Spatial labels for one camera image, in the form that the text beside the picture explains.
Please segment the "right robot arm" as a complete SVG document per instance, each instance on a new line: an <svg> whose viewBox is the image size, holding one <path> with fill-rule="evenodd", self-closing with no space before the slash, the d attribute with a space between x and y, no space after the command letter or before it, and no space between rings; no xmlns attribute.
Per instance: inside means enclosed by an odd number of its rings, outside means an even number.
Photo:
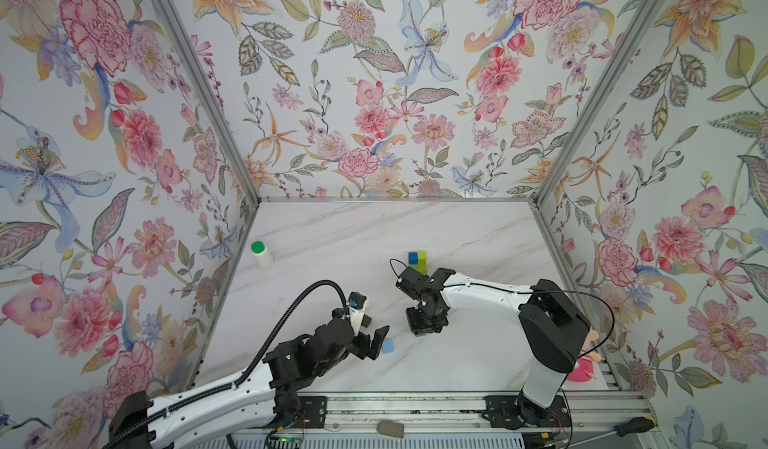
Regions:
<svg viewBox="0 0 768 449"><path fill-rule="evenodd" d="M439 333L452 310L472 310L517 324L533 356L518 395L486 408L486 418L510 430L542 427L559 399L557 393L575 369L591 325L556 283L541 279L525 285L505 285L472 278L452 269L422 274L406 267L396 287L417 305L406 310L415 335Z"/></svg>

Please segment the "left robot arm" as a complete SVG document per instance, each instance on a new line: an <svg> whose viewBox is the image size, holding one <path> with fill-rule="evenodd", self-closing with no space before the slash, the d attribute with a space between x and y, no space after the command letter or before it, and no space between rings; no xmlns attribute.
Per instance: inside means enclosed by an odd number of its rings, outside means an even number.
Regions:
<svg viewBox="0 0 768 449"><path fill-rule="evenodd" d="M334 318L275 346L244 369L199 388L154 399L126 399L110 425L107 448L193 448L245 428L285 428L303 412L299 392L353 355L375 360L389 332L368 335Z"/></svg>

